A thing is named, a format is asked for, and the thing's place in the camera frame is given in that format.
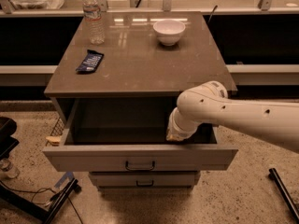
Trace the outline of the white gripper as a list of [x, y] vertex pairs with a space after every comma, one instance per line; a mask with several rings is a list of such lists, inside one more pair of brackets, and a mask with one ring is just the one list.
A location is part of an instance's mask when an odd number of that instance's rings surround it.
[[170, 116], [166, 129], [167, 141], [184, 141], [196, 133], [201, 122], [192, 121], [181, 115], [175, 108]]

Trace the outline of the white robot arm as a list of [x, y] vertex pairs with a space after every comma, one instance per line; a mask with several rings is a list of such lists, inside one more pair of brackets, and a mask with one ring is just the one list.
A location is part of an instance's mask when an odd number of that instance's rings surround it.
[[218, 81], [184, 91], [177, 98], [166, 130], [168, 141], [190, 138], [210, 123], [299, 152], [299, 104], [232, 100]]

